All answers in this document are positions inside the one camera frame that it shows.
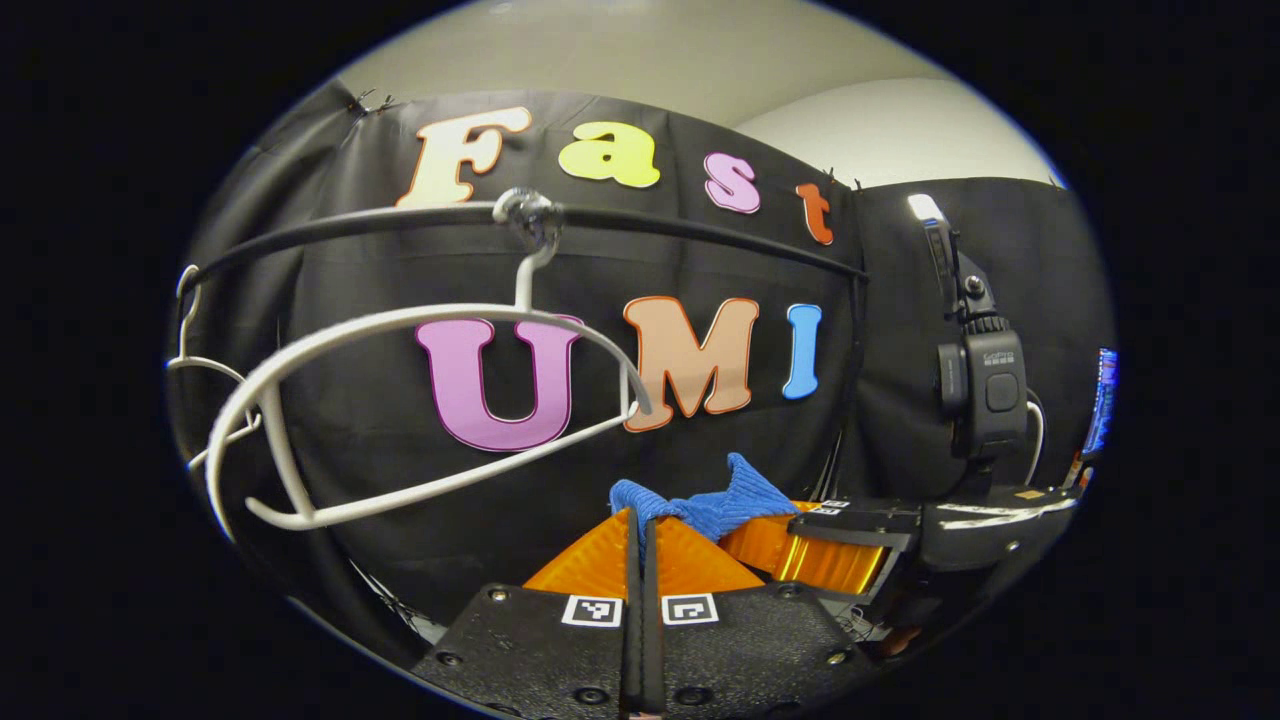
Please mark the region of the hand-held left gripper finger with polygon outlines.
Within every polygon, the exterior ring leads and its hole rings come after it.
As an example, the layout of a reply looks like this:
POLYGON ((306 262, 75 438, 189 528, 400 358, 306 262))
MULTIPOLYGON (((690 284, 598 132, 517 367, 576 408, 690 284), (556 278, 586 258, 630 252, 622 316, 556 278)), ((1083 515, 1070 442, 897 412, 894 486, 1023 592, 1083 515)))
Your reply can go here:
POLYGON ((425 687, 498 719, 626 719, 644 696, 637 519, 580 539, 617 550, 611 594, 490 583, 413 665, 425 687))
POLYGON ((879 669, 815 589, 763 584, 682 521, 648 525, 645 702, 664 717, 797 717, 879 669))

